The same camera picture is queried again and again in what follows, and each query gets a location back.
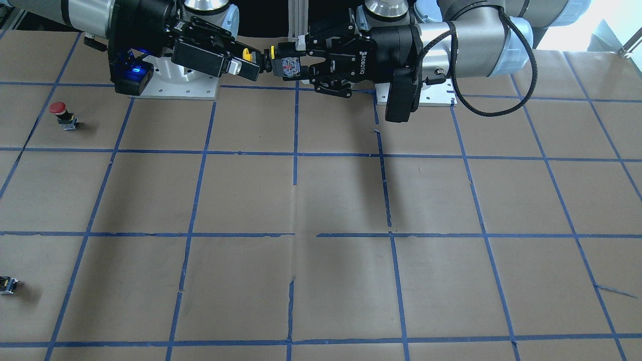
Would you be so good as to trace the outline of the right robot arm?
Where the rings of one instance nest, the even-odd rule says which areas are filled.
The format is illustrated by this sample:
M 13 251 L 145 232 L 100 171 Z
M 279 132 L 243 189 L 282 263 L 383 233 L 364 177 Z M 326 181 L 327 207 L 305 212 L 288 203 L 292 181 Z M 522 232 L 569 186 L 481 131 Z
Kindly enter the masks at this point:
M 140 95 L 154 72 L 145 56 L 220 78 L 255 81 L 264 70 L 259 49 L 207 21 L 231 9 L 228 1 L 5 1 L 86 34 L 85 44 L 108 55 L 110 80 L 120 94 Z

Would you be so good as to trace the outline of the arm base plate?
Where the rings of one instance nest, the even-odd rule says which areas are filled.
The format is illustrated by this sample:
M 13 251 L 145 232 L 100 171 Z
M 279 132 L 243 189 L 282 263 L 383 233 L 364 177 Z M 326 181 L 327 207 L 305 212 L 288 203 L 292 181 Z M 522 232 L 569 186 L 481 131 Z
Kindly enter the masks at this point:
M 215 101 L 220 78 L 193 71 L 172 63 L 170 57 L 146 56 L 153 64 L 153 74 L 144 91 L 135 98 L 149 100 L 208 100 Z
M 390 84 L 375 84 L 378 105 L 387 105 L 389 89 Z M 451 79 L 447 79 L 443 84 L 423 85 L 419 95 L 421 107 L 449 107 L 457 103 Z

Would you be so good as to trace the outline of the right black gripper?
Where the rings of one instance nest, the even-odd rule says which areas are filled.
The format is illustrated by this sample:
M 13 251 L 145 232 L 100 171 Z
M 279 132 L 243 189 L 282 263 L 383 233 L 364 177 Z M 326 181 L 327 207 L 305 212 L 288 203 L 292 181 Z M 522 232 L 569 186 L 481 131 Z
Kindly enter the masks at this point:
M 177 17 L 176 1 L 115 1 L 108 26 L 108 61 L 142 62 L 160 57 Z M 223 74 L 256 81 L 261 50 L 237 41 L 225 28 L 192 16 L 174 23 L 172 62 L 220 78 Z

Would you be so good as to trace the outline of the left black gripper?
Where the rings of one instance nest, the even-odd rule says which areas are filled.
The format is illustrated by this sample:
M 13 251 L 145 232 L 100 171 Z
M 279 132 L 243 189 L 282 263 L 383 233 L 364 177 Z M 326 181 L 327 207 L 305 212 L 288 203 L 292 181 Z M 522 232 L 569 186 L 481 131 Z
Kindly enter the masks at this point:
M 348 63 L 304 66 L 314 91 L 351 98 L 353 83 L 413 84 L 422 41 L 415 25 L 373 27 L 360 32 L 353 10 L 344 10 L 309 25 L 308 34 L 296 41 L 299 53 L 347 53 Z

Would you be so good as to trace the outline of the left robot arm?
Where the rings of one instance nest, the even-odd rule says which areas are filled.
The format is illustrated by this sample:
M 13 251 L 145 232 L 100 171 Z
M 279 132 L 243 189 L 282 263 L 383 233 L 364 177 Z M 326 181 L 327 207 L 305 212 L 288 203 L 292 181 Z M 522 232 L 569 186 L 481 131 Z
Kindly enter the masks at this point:
M 413 107 L 423 87 L 509 75 L 534 58 L 537 28 L 575 23 L 590 1 L 366 1 L 268 51 L 284 80 L 348 98 L 387 84 L 389 106 Z

